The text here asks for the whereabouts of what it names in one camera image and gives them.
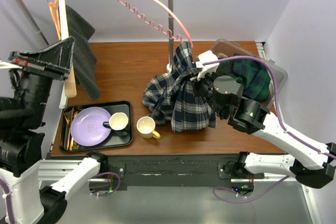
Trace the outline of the black dotted skirt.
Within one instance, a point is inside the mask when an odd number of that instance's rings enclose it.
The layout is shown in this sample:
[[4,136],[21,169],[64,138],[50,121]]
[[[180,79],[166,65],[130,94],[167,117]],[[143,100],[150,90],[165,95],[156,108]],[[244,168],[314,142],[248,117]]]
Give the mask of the black dotted skirt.
[[89,45],[95,29],[68,5],[66,14],[69,35],[75,39],[73,67],[76,83],[82,86],[91,99],[96,100],[100,97],[101,90],[96,81],[97,59]]

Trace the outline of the navy beige plaid skirt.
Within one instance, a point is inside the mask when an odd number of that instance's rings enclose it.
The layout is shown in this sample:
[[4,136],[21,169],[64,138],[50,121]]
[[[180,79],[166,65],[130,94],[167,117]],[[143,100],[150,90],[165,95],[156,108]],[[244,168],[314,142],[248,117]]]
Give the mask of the navy beige plaid skirt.
[[170,122],[175,133],[216,127],[216,116],[201,97],[195,97],[190,81],[196,69],[190,42],[181,43],[175,51],[171,72],[153,77],[147,84],[142,103],[158,125]]

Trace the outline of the orange plastic hanger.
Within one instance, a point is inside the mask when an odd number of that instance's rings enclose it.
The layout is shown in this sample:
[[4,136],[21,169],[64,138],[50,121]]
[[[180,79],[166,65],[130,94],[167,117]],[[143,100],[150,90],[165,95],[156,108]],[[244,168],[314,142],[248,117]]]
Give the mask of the orange plastic hanger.
[[54,0],[53,2],[48,3],[49,11],[52,17],[52,20],[55,25],[58,39],[61,39],[61,26],[60,26],[60,17],[59,17],[59,0]]

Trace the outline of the green plaid skirt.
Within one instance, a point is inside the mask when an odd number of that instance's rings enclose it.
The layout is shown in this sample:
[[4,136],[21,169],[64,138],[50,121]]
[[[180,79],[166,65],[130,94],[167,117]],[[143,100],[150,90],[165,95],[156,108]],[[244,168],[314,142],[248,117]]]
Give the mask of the green plaid skirt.
[[270,76],[259,62],[241,59],[221,62],[216,70],[218,76],[231,76],[243,86],[243,96],[258,102],[269,98]]

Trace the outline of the pink plastic hanger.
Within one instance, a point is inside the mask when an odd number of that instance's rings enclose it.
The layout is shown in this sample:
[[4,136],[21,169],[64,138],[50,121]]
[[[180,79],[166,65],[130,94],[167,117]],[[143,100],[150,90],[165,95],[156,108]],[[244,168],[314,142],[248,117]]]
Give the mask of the pink plastic hanger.
[[[135,17],[142,20],[144,24],[152,27],[154,30],[171,37],[175,41],[187,41],[193,43],[192,37],[179,19],[179,17],[169,7],[160,0],[117,0],[124,8],[130,11]],[[159,15],[167,15],[172,18],[173,25],[179,27],[175,32],[169,24],[163,24],[163,18]]]

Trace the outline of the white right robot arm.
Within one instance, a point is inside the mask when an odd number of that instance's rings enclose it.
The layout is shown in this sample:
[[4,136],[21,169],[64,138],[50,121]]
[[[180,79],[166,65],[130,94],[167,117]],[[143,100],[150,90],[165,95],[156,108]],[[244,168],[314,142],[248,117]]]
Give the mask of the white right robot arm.
[[194,95],[203,98],[220,119],[233,129],[267,140],[283,154],[240,152],[232,171],[239,178],[271,173],[293,177],[301,184],[320,189],[332,182],[335,167],[330,155],[335,144],[323,144],[286,126],[259,102],[243,97],[243,86],[230,76],[191,77]]

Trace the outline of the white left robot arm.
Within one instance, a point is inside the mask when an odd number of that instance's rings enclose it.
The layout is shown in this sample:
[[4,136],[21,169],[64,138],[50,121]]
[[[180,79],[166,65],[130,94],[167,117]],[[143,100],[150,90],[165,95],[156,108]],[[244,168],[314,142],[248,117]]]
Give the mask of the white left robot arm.
[[69,198],[93,177],[108,174],[108,157],[91,151],[58,182],[40,188],[38,172],[43,118],[52,82],[68,79],[75,39],[68,37],[36,52],[13,51],[4,67],[14,90],[1,98],[2,223],[56,223]]

